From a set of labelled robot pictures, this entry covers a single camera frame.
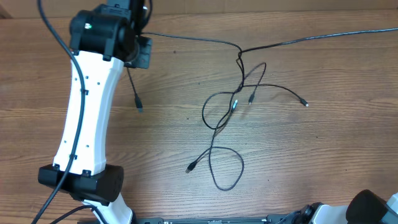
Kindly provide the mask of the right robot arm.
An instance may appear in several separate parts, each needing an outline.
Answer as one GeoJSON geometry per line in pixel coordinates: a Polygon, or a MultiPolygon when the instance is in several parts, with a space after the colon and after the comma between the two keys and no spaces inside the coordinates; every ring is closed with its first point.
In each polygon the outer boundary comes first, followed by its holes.
{"type": "Polygon", "coordinates": [[[301,224],[397,224],[397,194],[384,200],[370,190],[358,193],[349,205],[320,202],[304,206],[281,218],[279,223],[301,224]]]}

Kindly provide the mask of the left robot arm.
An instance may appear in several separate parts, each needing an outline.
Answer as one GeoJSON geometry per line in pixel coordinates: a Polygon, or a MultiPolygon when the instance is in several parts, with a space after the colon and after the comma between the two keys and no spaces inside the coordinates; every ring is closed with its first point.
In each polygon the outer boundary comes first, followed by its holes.
{"type": "Polygon", "coordinates": [[[149,66],[152,40],[142,35],[152,1],[108,1],[80,11],[62,47],[72,80],[62,141],[38,181],[90,208],[97,223],[135,223],[121,194],[124,170],[106,160],[106,131],[116,86],[123,72],[149,66]]]}

